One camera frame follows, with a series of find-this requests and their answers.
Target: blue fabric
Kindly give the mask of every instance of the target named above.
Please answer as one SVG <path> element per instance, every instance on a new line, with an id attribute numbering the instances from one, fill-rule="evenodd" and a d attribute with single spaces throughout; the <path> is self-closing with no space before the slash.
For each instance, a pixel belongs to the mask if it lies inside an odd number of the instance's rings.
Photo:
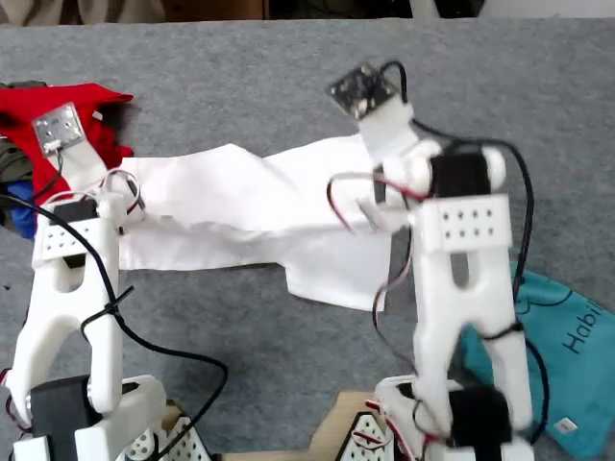
<path id="1" fill-rule="evenodd" d="M 615 421 L 615 315 L 571 288 L 532 272 L 515 309 L 526 335 L 543 356 L 551 386 L 547 431 L 576 457 L 603 451 Z M 491 362 L 472 328 L 461 337 L 464 366 L 492 384 Z M 528 354 L 533 417 L 540 420 L 540 372 Z M 569 418 L 577 430 L 561 433 L 554 425 Z"/>
<path id="2" fill-rule="evenodd" d="M 7 189 L 20 199 L 30 201 L 32 198 L 33 188 L 30 181 L 9 182 Z M 29 239 L 35 238 L 37 218 L 31 209 L 25 207 L 11 209 L 11 220 L 20 236 Z"/>

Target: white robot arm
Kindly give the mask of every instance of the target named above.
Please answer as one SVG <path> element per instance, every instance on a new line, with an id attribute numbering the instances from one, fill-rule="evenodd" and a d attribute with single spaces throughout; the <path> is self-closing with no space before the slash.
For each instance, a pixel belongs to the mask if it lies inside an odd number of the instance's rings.
<path id="1" fill-rule="evenodd" d="M 13 445 L 14 458 L 154 459 L 167 444 L 161 428 L 164 389 L 151 376 L 122 379 L 122 331 L 113 315 L 101 315 L 118 302 L 119 232 L 134 197 L 100 187 L 108 172 L 72 105 L 41 117 L 35 129 L 43 152 L 62 158 L 69 183 L 88 192 L 52 200 L 43 206 L 48 213 L 40 211 L 37 218 L 32 297 L 5 381 L 19 418 L 32 431 Z M 58 225 L 58 218 L 73 231 Z M 76 330 L 91 347 L 89 375 L 48 381 L 62 343 Z M 135 449 L 135 440 L 150 443 Z"/>
<path id="2" fill-rule="evenodd" d="M 389 65 L 402 71 L 401 92 L 382 76 Z M 358 122 L 374 166 L 382 164 L 387 177 L 427 197 L 411 211 L 388 195 L 387 204 L 361 207 L 372 223 L 395 223 L 382 219 L 390 215 L 391 202 L 409 215 L 397 223 L 412 227 L 418 309 L 417 376 L 383 380 L 371 405 L 381 411 L 408 459 L 531 460 L 529 444 L 513 434 L 529 426 L 531 399 L 524 333 L 515 319 L 510 283 L 508 199 L 497 193 L 505 178 L 503 156 L 480 146 L 451 154 L 433 140 L 419 141 L 410 126 L 405 85 L 406 73 L 394 61 L 380 70 L 363 64 L 329 87 L 336 103 Z M 467 260 L 463 283 L 453 276 L 454 255 Z M 467 325 L 484 339 L 496 389 L 463 390 L 447 378 Z M 499 457 L 485 457 L 490 450 Z"/>

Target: gray carpet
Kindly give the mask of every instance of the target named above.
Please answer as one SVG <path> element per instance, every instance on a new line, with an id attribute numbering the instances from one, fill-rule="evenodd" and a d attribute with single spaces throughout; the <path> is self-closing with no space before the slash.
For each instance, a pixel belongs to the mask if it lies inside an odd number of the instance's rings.
<path id="1" fill-rule="evenodd" d="M 459 133 L 505 136 L 525 153 L 536 191 L 529 268 L 614 305 L 615 21 L 303 21 L 0 30 L 0 81 L 95 81 L 136 95 L 121 140 L 138 156 L 234 142 L 260 156 L 354 125 L 323 86 L 357 61 L 399 58 L 419 116 Z M 510 194 L 516 230 L 524 192 Z M 400 263 L 404 242 L 396 242 Z M 31 245 L 0 231 L 0 366 L 10 364 L 32 280 Z M 288 295 L 278 267 L 123 274 L 129 325 L 166 346 L 209 353 L 231 380 L 199 428 L 215 450 L 297 449 L 342 389 L 402 374 L 369 315 Z M 410 348 L 409 285 L 383 318 Z M 79 338 L 56 376 L 87 370 Z M 196 409 L 218 376 L 126 341 L 125 376 L 151 373 Z M 16 431 L 0 419 L 0 457 Z M 537 459 L 569 459 L 547 438 Z M 615 457 L 615 437 L 600 459 Z"/>

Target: wire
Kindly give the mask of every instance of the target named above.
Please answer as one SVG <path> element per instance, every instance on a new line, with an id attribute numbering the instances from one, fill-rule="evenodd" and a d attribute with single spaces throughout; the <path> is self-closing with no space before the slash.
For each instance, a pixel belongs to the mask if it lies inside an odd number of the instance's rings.
<path id="1" fill-rule="evenodd" d="M 222 393 L 222 390 L 226 386 L 226 383 L 228 380 L 229 367 L 223 362 L 216 360 L 214 358 L 208 357 L 203 354 L 194 353 L 194 352 L 177 351 L 177 350 L 164 348 L 162 346 L 158 346 L 154 343 L 151 343 L 141 338 L 130 327 L 126 325 L 126 322 L 124 318 L 122 317 L 122 315 L 120 314 L 119 309 L 118 309 L 119 302 L 121 302 L 132 291 L 132 287 L 129 287 L 129 289 L 126 290 L 119 297 L 115 296 L 115 293 L 113 291 L 113 285 L 111 284 L 109 274 L 107 273 L 107 270 L 105 268 L 105 264 L 103 263 L 102 258 L 100 257 L 98 252 L 89 244 L 89 242 L 80 233 L 78 233 L 72 226 L 66 223 L 61 217 L 57 216 L 55 213 L 41 206 L 31 204 L 29 202 L 26 202 L 25 200 L 22 200 L 18 197 L 14 197 L 13 195 L 8 195 L 8 194 L 0 194 L 0 200 L 12 202 L 14 205 L 18 205 L 18 206 L 25 206 L 26 208 L 29 208 L 33 211 L 38 212 L 39 214 L 43 215 L 45 218 L 49 219 L 54 224 L 60 226 L 65 231 L 70 233 L 91 254 L 92 258 L 94 259 L 96 263 L 96 266 L 98 267 L 98 271 L 100 272 L 100 276 L 103 280 L 103 284 L 105 285 L 105 290 L 107 291 L 107 295 L 109 298 L 109 304 L 106 306 L 105 309 L 103 309 L 103 311 L 101 311 L 101 312 L 104 312 L 104 314 L 101 315 L 100 312 L 98 314 L 94 314 L 89 319 L 86 319 L 84 321 L 84 324 L 87 325 L 88 323 L 91 323 L 93 320 L 96 320 L 105 314 L 113 315 L 113 317 L 115 317 L 115 320 L 117 321 L 117 324 L 119 325 L 121 330 L 129 338 L 131 338 L 133 341 L 135 341 L 137 344 L 139 344 L 143 348 L 148 349 L 152 352 L 162 353 L 164 355 L 188 358 L 188 359 L 198 360 L 200 362 L 208 363 L 210 365 L 214 365 L 215 367 L 220 369 L 220 371 L 222 372 L 222 379 L 220 380 L 220 383 L 215 388 L 215 390 L 213 391 L 209 399 L 201 407 L 201 409 L 196 413 L 196 415 L 193 418 L 191 418 L 190 423 L 186 425 L 178 433 L 178 435 L 171 442 L 169 442 L 169 444 L 162 451 L 160 451 L 154 458 L 152 458 L 153 461 L 161 460 L 162 457 L 167 455 L 171 451 L 171 449 L 173 449 L 184 438 L 187 432 L 191 428 L 193 428 L 201 420 L 201 418 L 203 418 L 203 416 L 207 413 L 207 411 L 213 405 L 213 403 L 218 398 L 218 396 Z"/>
<path id="2" fill-rule="evenodd" d="M 5 400 L 5 403 L 4 403 L 4 409 L 5 409 L 6 413 L 7 413 L 7 416 L 9 416 L 11 421 L 17 426 L 17 428 L 21 432 L 25 432 L 27 434 L 32 433 L 32 428 L 31 427 L 25 427 L 25 426 L 21 425 L 21 423 L 19 422 L 17 417 L 13 414 L 13 412 L 11 410 L 11 405 L 12 405 L 12 396 L 9 395 L 7 397 L 7 399 Z"/>
<path id="3" fill-rule="evenodd" d="M 401 62 L 399 61 L 385 62 L 383 65 L 381 65 L 380 69 L 378 70 L 378 78 L 379 79 L 382 78 L 384 76 L 384 73 L 391 67 L 396 67 L 397 70 L 399 70 L 400 72 L 400 90 L 401 90 L 402 102 L 404 104 L 407 104 L 407 73 L 406 73 L 406 68 Z"/>
<path id="4" fill-rule="evenodd" d="M 406 262 L 404 263 L 404 266 L 402 267 L 402 269 L 400 270 L 397 276 L 395 276 L 392 280 L 388 280 L 385 283 L 383 283 L 381 287 L 378 289 L 378 291 L 376 292 L 376 296 L 374 297 L 374 301 L 372 302 L 372 324 L 374 325 L 374 329 L 376 330 L 376 333 L 378 334 L 382 342 L 391 350 L 393 355 L 395 355 L 397 358 L 400 358 L 405 363 L 407 363 L 410 366 L 411 371 L 414 374 L 417 374 L 414 361 L 408 355 L 402 352 L 399 352 L 397 348 L 395 348 L 395 346 L 393 346 L 391 342 L 386 338 L 384 333 L 382 333 L 380 329 L 379 317 L 378 317 L 378 306 L 380 304 L 381 297 L 384 296 L 384 294 L 387 293 L 388 291 L 398 286 L 402 281 L 404 281 L 404 279 L 406 279 L 407 274 L 410 270 L 411 261 L 412 261 L 412 231 L 408 233 L 408 241 L 407 241 L 407 248 L 406 248 Z"/>
<path id="5" fill-rule="evenodd" d="M 547 428 L 547 420 L 549 419 L 549 402 L 551 401 L 551 389 L 549 386 L 549 374 L 547 373 L 547 366 L 545 365 L 545 361 L 543 360 L 542 355 L 540 355 L 540 353 L 538 352 L 538 349 L 536 349 L 536 346 L 534 346 L 534 344 L 527 337 L 526 347 L 534 356 L 534 359 L 538 364 L 538 370 L 540 371 L 540 379 L 543 382 L 543 397 L 540 423 L 538 423 L 536 429 L 529 436 L 529 442 L 534 445 L 538 438 Z"/>
<path id="6" fill-rule="evenodd" d="M 94 202 L 98 202 L 98 200 L 96 199 L 96 196 L 92 194 L 91 192 L 83 192 L 80 190 L 63 190 L 62 192 L 58 192 L 57 194 L 54 194 L 51 197 L 49 197 L 47 200 L 45 200 L 45 202 L 43 203 L 43 206 L 52 204 L 55 201 L 57 201 L 59 198 L 67 197 L 70 195 L 83 195 L 84 197 L 89 197 Z"/>
<path id="7" fill-rule="evenodd" d="M 131 173 L 130 171 L 123 170 L 120 167 L 112 168 L 111 170 L 107 172 L 107 175 L 105 175 L 105 178 L 103 178 L 103 181 L 101 182 L 101 187 L 105 187 L 107 185 L 107 180 L 111 176 L 118 175 L 118 174 L 127 176 L 130 180 L 133 181 L 136 187 L 135 199 L 130 205 L 128 205 L 128 208 L 126 209 L 126 213 L 131 214 L 131 212 L 136 208 L 136 206 L 139 204 L 141 200 L 141 183 L 139 182 L 135 174 Z"/>
<path id="8" fill-rule="evenodd" d="M 33 195 L 30 198 L 32 202 L 35 202 L 40 197 L 42 197 L 47 192 L 49 192 L 51 188 L 54 185 L 56 185 L 56 182 L 58 182 L 60 178 L 62 177 L 62 169 L 64 167 L 64 157 L 62 153 L 60 152 L 60 150 L 56 151 L 56 156 L 58 157 L 58 170 L 56 171 L 56 175 L 47 184 L 45 184 L 45 186 L 42 189 L 40 189 L 39 192 L 37 192 L 35 195 Z"/>
<path id="9" fill-rule="evenodd" d="M 391 440 L 393 440 L 393 437 L 388 437 L 388 438 L 385 438 L 384 440 L 380 440 L 378 437 L 375 437 L 370 434 L 366 434 L 364 432 L 360 432 L 358 430 L 353 431 L 351 435 L 352 435 L 352 439 L 355 445 L 357 445 L 358 447 L 362 449 L 367 449 L 369 451 L 376 451 L 377 449 L 383 449 L 391 442 Z M 363 444 L 363 442 L 360 441 L 360 439 L 365 440 L 367 444 L 373 444 L 373 445 Z"/>
<path id="10" fill-rule="evenodd" d="M 335 182 L 347 181 L 347 180 L 370 180 L 373 183 L 384 184 L 387 187 L 391 187 L 392 189 L 400 193 L 402 197 L 410 198 L 419 203 L 427 198 L 427 196 L 417 194 L 416 192 L 414 192 L 413 190 L 411 190 L 410 188 L 408 188 L 407 186 L 403 184 L 391 181 L 389 178 L 387 178 L 386 176 L 380 173 L 361 173 L 361 172 L 337 173 L 336 175 L 333 175 L 329 179 L 329 182 L 327 183 L 327 202 L 329 202 L 329 206 L 331 207 L 331 210 L 335 213 L 335 216 L 337 216 L 337 219 L 339 219 L 339 221 L 344 225 L 344 227 L 352 233 L 355 233 L 355 230 L 348 223 L 348 221 L 344 218 L 342 212 L 335 204 L 335 201 L 333 199 L 333 194 L 332 194 L 332 188 Z"/>

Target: white cloth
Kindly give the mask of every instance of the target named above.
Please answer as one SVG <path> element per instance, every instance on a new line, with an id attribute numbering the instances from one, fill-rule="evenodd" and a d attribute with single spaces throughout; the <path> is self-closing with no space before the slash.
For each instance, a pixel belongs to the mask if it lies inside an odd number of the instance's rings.
<path id="1" fill-rule="evenodd" d="M 143 221 L 128 227 L 120 269 L 199 270 L 275 262 L 290 293 L 370 309 L 388 277 L 390 235 L 373 234 L 356 199 L 369 181 L 344 182 L 335 202 L 357 234 L 332 213 L 329 178 L 371 171 L 359 136 L 332 138 L 259 158 L 233 144 L 178 158 L 125 158 L 141 183 Z"/>

